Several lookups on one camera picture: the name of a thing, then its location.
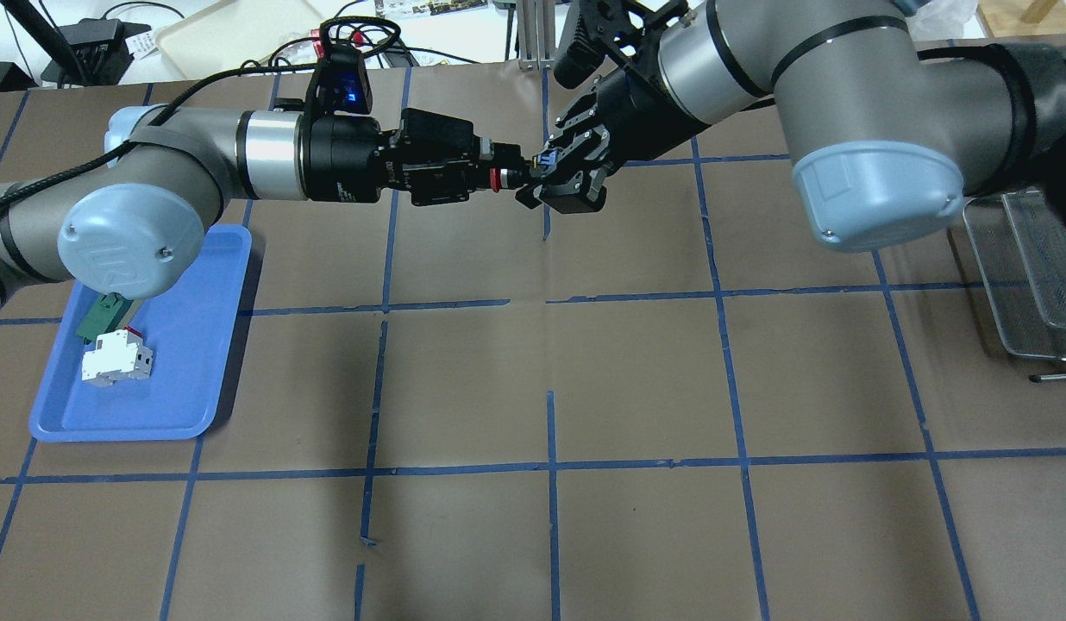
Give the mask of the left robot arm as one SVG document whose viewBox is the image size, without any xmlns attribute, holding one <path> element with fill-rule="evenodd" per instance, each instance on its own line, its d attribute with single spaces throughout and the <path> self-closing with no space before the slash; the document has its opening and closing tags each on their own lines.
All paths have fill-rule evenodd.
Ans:
<svg viewBox="0 0 1066 621">
<path fill-rule="evenodd" d="M 130 300 L 178 283 L 207 229 L 235 200 L 374 205 L 385 187 L 413 205 L 522 187 L 520 147 L 473 124 L 406 109 L 395 129 L 368 116 L 127 107 L 109 122 L 123 147 L 96 171 L 52 187 L 0 184 L 0 310 L 25 287 L 79 280 Z"/>
</svg>

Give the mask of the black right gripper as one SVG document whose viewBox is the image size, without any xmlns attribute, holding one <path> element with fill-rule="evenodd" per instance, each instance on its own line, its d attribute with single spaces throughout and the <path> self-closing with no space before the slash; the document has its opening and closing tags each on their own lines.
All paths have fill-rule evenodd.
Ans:
<svg viewBox="0 0 1066 621">
<path fill-rule="evenodd" d="M 644 48 L 558 111 L 543 154 L 550 175 L 540 184 L 518 189 L 519 205 L 531 210 L 547 205 L 561 215 L 600 212 L 605 173 L 627 161 L 663 156 L 709 129 L 676 103 L 661 75 L 660 51 Z"/>
</svg>

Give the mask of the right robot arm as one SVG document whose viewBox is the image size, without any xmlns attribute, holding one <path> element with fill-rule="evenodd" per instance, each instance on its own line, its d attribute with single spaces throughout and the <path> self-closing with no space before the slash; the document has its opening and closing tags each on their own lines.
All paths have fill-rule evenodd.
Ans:
<svg viewBox="0 0 1066 621">
<path fill-rule="evenodd" d="M 517 200 L 604 208 L 605 179 L 776 107 L 815 239 L 868 252 L 947 227 L 970 198 L 1038 187 L 1066 229 L 1066 46 L 917 50 L 919 1 L 575 1 L 558 117 Z"/>
</svg>

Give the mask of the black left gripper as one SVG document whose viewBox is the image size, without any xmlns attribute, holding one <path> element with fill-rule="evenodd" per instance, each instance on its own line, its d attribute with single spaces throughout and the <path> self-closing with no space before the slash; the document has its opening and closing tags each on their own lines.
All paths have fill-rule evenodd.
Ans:
<svg viewBox="0 0 1066 621">
<path fill-rule="evenodd" d="M 405 109 L 395 129 L 368 116 L 304 122 L 302 184 L 309 199 L 374 205 L 384 189 L 405 191 L 411 205 L 462 202 L 477 191 L 517 191 L 528 166 L 518 144 L 480 138 L 473 122 Z"/>
</svg>

